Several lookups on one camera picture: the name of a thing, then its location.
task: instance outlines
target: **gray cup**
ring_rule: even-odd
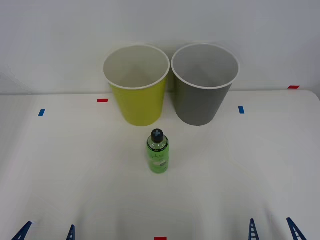
[[[191,44],[173,55],[171,67],[178,117],[193,126],[210,123],[238,75],[236,58],[212,44]]]

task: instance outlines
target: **black bottle cap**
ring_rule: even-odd
[[[151,139],[156,144],[161,143],[164,140],[163,131],[161,131],[159,128],[153,130],[151,133]]]

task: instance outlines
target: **cup rim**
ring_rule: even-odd
[[[220,48],[220,49],[226,51],[227,53],[229,53],[229,54],[235,59],[237,65],[238,65],[238,72],[236,73],[236,76],[234,77],[234,79],[231,80],[230,82],[228,82],[227,84],[224,84],[224,85],[221,85],[221,86],[206,87],[206,86],[194,85],[194,84],[192,84],[192,83],[190,83],[190,82],[187,82],[187,81],[184,80],[182,77],[180,77],[180,76],[177,74],[177,72],[176,72],[176,70],[175,70],[175,68],[174,68],[174,59],[175,59],[175,57],[177,56],[177,54],[178,54],[181,50],[183,50],[183,49],[185,49],[185,48],[192,47],[192,46],[196,46],[196,45],[208,45],[208,46],[212,46],[212,47],[217,47],[217,48]],[[217,45],[217,44],[212,44],[212,43],[192,43],[192,44],[188,44],[188,45],[186,45],[186,46],[181,47],[179,50],[177,50],[177,51],[174,53],[174,55],[173,55],[173,57],[172,57],[172,59],[171,59],[171,68],[172,68],[172,71],[173,71],[174,75],[175,75],[179,80],[181,80],[183,83],[185,83],[185,84],[187,84],[187,85],[189,85],[189,86],[191,86],[191,87],[194,87],[194,88],[197,88],[197,89],[205,89],[205,90],[222,89],[222,88],[225,88],[225,87],[231,85],[231,84],[236,80],[236,78],[239,76],[239,71],[240,71],[239,66],[240,66],[240,65],[239,65],[239,61],[238,61],[238,59],[236,58],[236,56],[232,54],[232,52],[230,52],[229,50],[225,49],[225,48],[222,47],[222,46],[219,46],[219,45]]]
[[[155,81],[154,83],[151,83],[149,85],[146,85],[146,86],[140,86],[140,87],[125,87],[125,86],[120,86],[120,85],[117,85],[113,82],[111,82],[105,75],[105,71],[104,71],[104,67],[105,67],[105,63],[106,63],[106,60],[112,55],[112,54],[115,54],[116,52],[122,50],[122,49],[127,49],[127,48],[132,48],[132,47],[147,47],[147,48],[152,48],[152,49],[155,49],[157,50],[158,52],[160,52],[161,54],[163,54],[165,56],[165,59],[167,61],[167,70],[166,72],[164,73],[164,75],[157,81]],[[142,90],[142,89],[147,89],[147,88],[150,88],[154,85],[157,85],[158,83],[160,83],[169,73],[169,70],[170,70],[170,60],[169,60],[169,57],[167,56],[167,54],[162,51],[161,49],[155,47],[155,46],[152,46],[152,45],[148,45],[148,44],[129,44],[129,45],[125,45],[125,46],[122,46],[122,47],[118,47],[117,49],[111,51],[109,54],[107,54],[107,56],[104,58],[104,62],[103,62],[103,66],[102,66],[102,72],[107,80],[107,82],[116,87],[116,88],[119,88],[119,89],[126,89],[126,90]]]

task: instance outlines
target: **blue clamp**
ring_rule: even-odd
[[[76,239],[76,229],[75,229],[75,225],[71,225],[68,237],[66,238],[66,240],[75,240]]]
[[[32,222],[28,221],[26,225],[21,228],[21,230],[12,238],[12,240],[24,240],[27,236],[27,233],[32,225]]]
[[[291,220],[290,217],[288,217],[286,221],[289,224],[289,228],[294,240],[298,240],[298,238],[301,238],[301,240],[307,240],[305,236],[302,234],[302,232],[299,230],[297,225],[294,223],[294,221]]]
[[[250,226],[249,226],[249,240],[256,239],[260,240],[256,228],[256,224],[253,218],[250,220]]]

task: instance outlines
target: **bottle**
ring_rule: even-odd
[[[169,140],[160,129],[152,131],[146,142],[148,164],[152,172],[162,174],[169,165]]]

